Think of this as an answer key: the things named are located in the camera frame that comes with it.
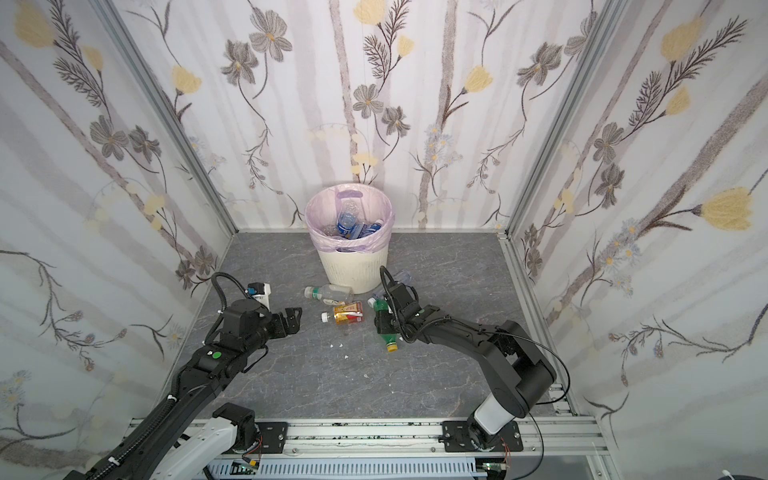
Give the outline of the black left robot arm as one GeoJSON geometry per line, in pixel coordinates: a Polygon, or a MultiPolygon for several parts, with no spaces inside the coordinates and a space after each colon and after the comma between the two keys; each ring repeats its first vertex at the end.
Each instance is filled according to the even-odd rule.
{"type": "Polygon", "coordinates": [[[253,284],[245,287],[228,273],[215,272],[210,281],[221,303],[217,320],[176,373],[167,398],[109,455],[86,473],[69,472],[68,479],[147,479],[196,415],[253,368],[250,355],[266,352],[270,340],[299,332],[301,308],[273,313],[256,299],[253,284]]]}

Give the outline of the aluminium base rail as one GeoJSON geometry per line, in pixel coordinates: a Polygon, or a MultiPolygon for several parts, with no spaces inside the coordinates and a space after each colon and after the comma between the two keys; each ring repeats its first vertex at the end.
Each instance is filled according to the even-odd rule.
{"type": "Polygon", "coordinates": [[[147,479],[215,479],[208,465],[220,459],[258,466],[264,459],[472,458],[486,479],[617,479],[607,441],[590,417],[518,419],[490,451],[460,447],[460,421],[425,419],[304,419],[285,422],[281,453],[256,463],[234,451],[235,425],[223,418],[196,420],[147,479]]]}

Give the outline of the clear bluish bottle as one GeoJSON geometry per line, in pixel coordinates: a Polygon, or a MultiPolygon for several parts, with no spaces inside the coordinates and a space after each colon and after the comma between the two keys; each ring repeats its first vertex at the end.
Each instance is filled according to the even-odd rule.
{"type": "MultiPolygon", "coordinates": [[[[400,270],[393,275],[395,283],[409,284],[412,280],[412,275],[407,270],[400,270]]],[[[380,283],[371,293],[371,298],[381,300],[384,298],[385,289],[382,283],[380,283]]]]}

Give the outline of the green bottle yellow cap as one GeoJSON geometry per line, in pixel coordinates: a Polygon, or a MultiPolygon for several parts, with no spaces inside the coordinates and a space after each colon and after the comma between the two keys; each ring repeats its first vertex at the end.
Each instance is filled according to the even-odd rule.
{"type": "Polygon", "coordinates": [[[389,353],[397,351],[397,329],[393,324],[393,314],[390,312],[387,302],[375,299],[373,309],[375,312],[374,325],[377,333],[384,340],[387,351],[389,353]]]}

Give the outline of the yellow red tea bottle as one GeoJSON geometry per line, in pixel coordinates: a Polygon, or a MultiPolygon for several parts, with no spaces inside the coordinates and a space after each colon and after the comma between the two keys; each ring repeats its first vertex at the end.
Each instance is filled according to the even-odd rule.
{"type": "Polygon", "coordinates": [[[335,323],[337,325],[360,323],[363,319],[363,305],[359,301],[337,305],[331,312],[321,314],[323,323],[335,323]]]}

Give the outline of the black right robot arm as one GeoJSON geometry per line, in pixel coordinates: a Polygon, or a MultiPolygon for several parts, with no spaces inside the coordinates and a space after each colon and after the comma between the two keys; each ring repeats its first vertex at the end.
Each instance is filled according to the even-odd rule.
{"type": "Polygon", "coordinates": [[[490,393],[464,422],[458,438],[475,450],[490,451],[506,436],[502,430],[526,417],[557,380],[554,366],[514,321],[488,325],[456,318],[434,306],[422,306],[416,290],[379,270],[390,323],[408,343],[422,342],[450,348],[479,365],[490,393]]]}

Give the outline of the clear bottle green neck band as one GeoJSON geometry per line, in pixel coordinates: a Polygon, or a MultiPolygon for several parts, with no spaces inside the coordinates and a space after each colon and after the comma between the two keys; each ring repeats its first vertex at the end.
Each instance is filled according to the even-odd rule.
{"type": "Polygon", "coordinates": [[[307,286],[304,289],[304,297],[325,305],[339,306],[352,302],[354,293],[350,287],[327,284],[321,287],[307,286]]]}

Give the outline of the clear bottle dark blue label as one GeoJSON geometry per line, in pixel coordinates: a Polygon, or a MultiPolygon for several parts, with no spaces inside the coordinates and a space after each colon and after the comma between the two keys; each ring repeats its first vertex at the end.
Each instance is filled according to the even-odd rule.
{"type": "Polygon", "coordinates": [[[339,234],[343,238],[352,239],[355,228],[361,223],[360,218],[361,214],[358,204],[350,199],[344,200],[336,221],[339,234]]]}

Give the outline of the cream ribbed waste bin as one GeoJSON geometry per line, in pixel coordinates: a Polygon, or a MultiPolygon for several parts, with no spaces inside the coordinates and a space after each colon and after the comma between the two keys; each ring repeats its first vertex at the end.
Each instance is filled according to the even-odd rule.
{"type": "Polygon", "coordinates": [[[381,284],[380,267],[387,264],[388,253],[389,246],[385,246],[375,252],[319,251],[318,255],[330,284],[363,294],[381,284]]]}

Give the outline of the pink plastic bin liner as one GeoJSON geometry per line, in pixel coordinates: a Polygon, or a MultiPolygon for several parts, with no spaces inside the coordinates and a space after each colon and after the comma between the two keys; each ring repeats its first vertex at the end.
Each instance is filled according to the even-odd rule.
{"type": "Polygon", "coordinates": [[[323,189],[311,198],[305,208],[305,223],[318,251],[322,252],[375,252],[388,246],[395,220],[395,210],[389,197],[381,190],[366,184],[339,184],[323,189]],[[358,204],[361,223],[352,239],[343,238],[336,227],[337,217],[344,200],[358,204]],[[375,234],[359,238],[363,223],[382,221],[375,234]]]}

